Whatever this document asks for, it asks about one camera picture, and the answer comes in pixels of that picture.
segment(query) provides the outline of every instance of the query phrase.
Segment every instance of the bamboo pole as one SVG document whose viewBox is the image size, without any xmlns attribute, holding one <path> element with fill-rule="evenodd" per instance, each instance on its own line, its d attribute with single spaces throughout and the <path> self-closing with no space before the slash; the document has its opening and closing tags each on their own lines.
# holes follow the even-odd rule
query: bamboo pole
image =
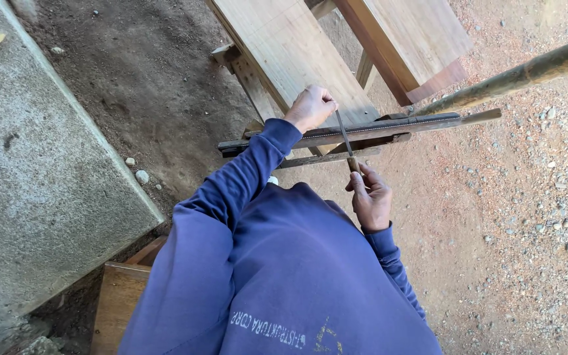
<svg viewBox="0 0 568 355">
<path fill-rule="evenodd" d="M 568 44 L 462 89 L 415 111 L 410 116 L 427 116 L 473 107 L 565 75 L 568 75 Z"/>
</svg>

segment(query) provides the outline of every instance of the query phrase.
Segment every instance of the person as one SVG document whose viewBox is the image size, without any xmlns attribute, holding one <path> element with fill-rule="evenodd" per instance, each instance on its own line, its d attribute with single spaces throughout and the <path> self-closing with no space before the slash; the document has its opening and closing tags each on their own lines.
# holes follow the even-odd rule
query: person
<svg viewBox="0 0 568 355">
<path fill-rule="evenodd" d="M 392 191 L 360 164 L 345 188 L 362 233 L 299 182 L 267 183 L 338 108 L 308 86 L 283 119 L 176 205 L 119 354 L 441 354 L 407 280 Z"/>
</svg>

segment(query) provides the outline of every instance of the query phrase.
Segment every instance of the right hand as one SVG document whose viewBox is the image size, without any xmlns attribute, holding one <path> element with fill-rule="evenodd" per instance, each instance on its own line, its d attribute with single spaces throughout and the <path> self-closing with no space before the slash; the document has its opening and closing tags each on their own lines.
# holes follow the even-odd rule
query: right hand
<svg viewBox="0 0 568 355">
<path fill-rule="evenodd" d="M 393 191 L 371 167 L 359 162 L 361 173 L 350 173 L 345 191 L 354 191 L 352 207 L 361 227 L 367 233 L 379 232 L 390 227 L 391 198 Z"/>
<path fill-rule="evenodd" d="M 332 98 L 327 88 L 309 85 L 297 95 L 290 110 L 284 115 L 284 120 L 304 134 L 324 123 L 338 108 L 339 104 Z"/>
</svg>

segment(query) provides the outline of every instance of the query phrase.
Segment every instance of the sleeve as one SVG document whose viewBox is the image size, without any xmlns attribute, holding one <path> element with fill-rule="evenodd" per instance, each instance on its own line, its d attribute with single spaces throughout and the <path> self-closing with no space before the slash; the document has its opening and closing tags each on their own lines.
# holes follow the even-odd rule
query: sleeve
<svg viewBox="0 0 568 355">
<path fill-rule="evenodd" d="M 389 228 L 376 233 L 368 233 L 365 230 L 363 230 L 363 233 L 370 246 L 372 246 L 387 277 L 394 280 L 400 291 L 402 291 L 415 311 L 418 312 L 420 318 L 423 321 L 427 321 L 426 314 L 415 296 L 414 288 L 406 278 L 405 266 L 400 261 L 400 249 L 394 244 L 394 237 L 391 232 L 392 225 L 390 224 Z"/>
<path fill-rule="evenodd" d="M 177 204 L 166 245 L 129 320 L 119 354 L 217 353 L 233 298 L 233 231 L 245 205 L 302 134 L 269 119 L 248 149 Z"/>
</svg>

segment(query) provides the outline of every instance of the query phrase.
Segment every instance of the white shoe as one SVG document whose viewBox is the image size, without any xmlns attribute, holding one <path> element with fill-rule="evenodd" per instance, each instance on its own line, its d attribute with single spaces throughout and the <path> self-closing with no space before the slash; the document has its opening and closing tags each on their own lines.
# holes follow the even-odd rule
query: white shoe
<svg viewBox="0 0 568 355">
<path fill-rule="evenodd" d="M 278 181 L 278 178 L 274 177 L 274 176 L 269 176 L 269 180 L 267 180 L 266 182 L 270 182 L 272 184 L 280 186 L 280 182 Z"/>
</svg>

